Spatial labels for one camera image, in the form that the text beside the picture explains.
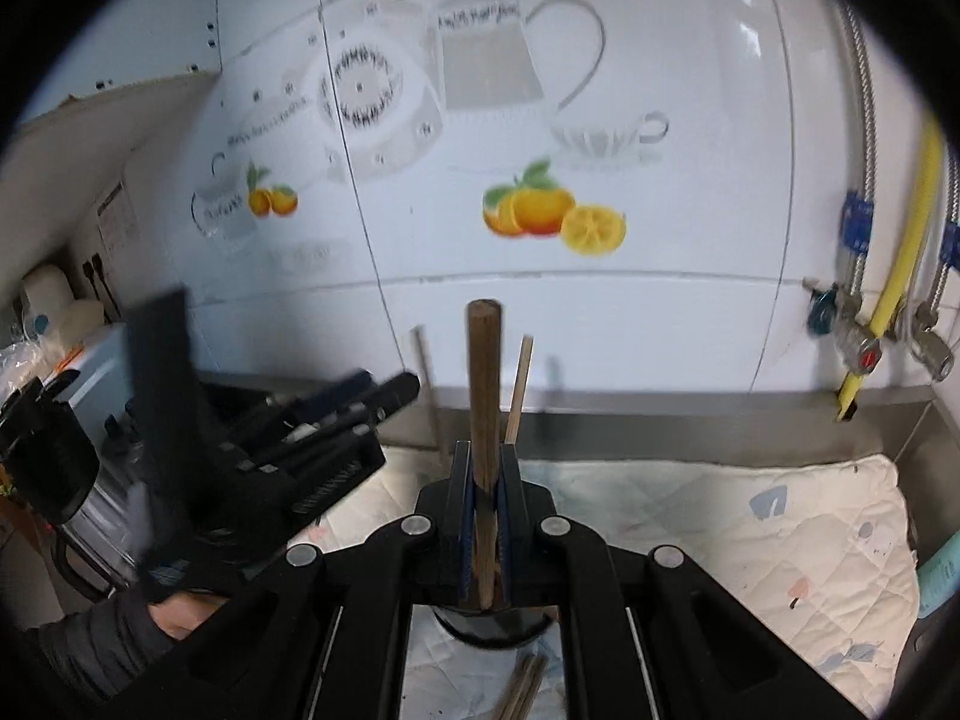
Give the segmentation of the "person left hand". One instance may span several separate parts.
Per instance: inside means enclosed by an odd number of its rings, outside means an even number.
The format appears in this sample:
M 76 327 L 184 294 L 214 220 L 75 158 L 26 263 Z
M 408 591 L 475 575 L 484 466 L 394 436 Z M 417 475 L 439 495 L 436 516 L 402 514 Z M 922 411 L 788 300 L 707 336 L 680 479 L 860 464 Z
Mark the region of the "person left hand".
M 174 640 L 185 639 L 226 603 L 224 598 L 206 593 L 173 593 L 161 603 L 148 603 L 146 609 L 156 628 Z

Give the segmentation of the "dark sleeved left forearm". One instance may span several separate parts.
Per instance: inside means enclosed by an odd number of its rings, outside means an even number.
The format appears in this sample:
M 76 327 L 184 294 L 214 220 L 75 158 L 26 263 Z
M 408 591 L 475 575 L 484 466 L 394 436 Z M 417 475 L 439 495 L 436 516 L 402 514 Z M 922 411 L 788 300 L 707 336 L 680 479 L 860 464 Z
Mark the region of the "dark sleeved left forearm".
M 128 688 L 177 643 L 153 619 L 139 587 L 25 632 L 39 667 L 73 694 L 98 700 Z

